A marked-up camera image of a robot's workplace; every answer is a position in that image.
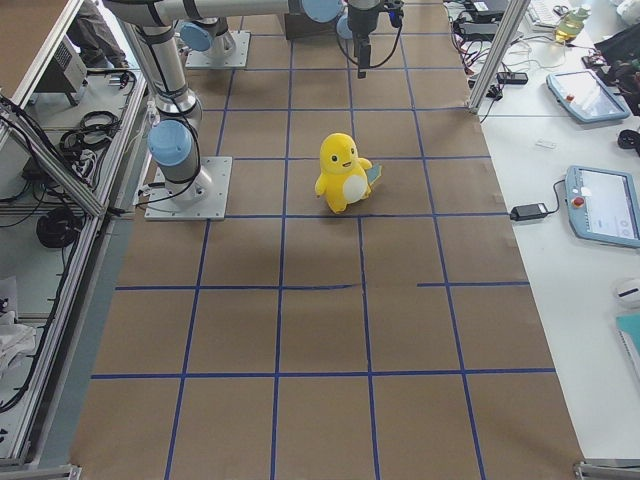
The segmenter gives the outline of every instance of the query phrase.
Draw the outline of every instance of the bottle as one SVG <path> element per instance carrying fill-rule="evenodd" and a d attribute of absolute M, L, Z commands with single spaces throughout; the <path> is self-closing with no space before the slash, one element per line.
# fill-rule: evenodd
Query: bottle
<path fill-rule="evenodd" d="M 554 36 L 558 43 L 569 43 L 576 39 L 584 28 L 584 21 L 591 15 L 591 7 L 583 5 L 574 10 L 570 10 L 560 19 L 556 27 Z"/>

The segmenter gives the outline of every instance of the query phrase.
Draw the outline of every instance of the yellow plush toy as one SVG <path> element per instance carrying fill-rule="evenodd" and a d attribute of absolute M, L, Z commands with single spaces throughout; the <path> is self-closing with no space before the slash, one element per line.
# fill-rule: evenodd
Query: yellow plush toy
<path fill-rule="evenodd" d="M 356 144 L 349 135 L 332 133 L 320 147 L 316 195 L 324 195 L 331 211 L 341 213 L 348 204 L 369 196 L 379 174 L 379 166 L 374 168 L 369 160 L 358 157 Z"/>

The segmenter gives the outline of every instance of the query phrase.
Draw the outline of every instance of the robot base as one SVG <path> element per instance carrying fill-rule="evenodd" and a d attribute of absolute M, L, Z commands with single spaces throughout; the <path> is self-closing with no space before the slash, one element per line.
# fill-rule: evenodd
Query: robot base
<path fill-rule="evenodd" d="M 231 68 L 245 68 L 249 56 L 249 32 L 230 32 L 236 48 L 227 57 L 212 58 L 202 52 L 192 50 L 189 52 L 185 67 L 191 70 L 225 70 Z"/>
<path fill-rule="evenodd" d="M 231 179 L 231 157 L 202 157 L 201 169 L 212 179 L 212 186 L 204 198 L 193 203 L 179 203 L 171 198 L 147 205 L 147 220 L 223 220 L 227 209 L 227 194 Z M 154 182 L 164 182 L 158 169 Z M 151 192 L 150 201 L 169 196 L 164 188 Z"/>

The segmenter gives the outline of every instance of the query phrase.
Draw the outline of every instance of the power adapter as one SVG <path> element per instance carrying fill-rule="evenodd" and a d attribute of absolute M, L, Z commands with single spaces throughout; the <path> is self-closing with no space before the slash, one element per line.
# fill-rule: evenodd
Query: power adapter
<path fill-rule="evenodd" d="M 525 220 L 545 218 L 549 213 L 551 212 L 549 212 L 544 203 L 531 203 L 513 207 L 509 213 L 509 218 L 514 222 L 524 222 Z"/>

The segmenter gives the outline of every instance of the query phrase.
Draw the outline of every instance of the computer mouse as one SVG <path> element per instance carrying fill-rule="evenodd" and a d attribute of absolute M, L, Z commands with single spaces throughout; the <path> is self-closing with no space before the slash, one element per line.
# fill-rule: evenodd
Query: computer mouse
<path fill-rule="evenodd" d="M 640 278 L 624 278 L 616 282 L 614 295 L 627 308 L 640 307 Z"/>

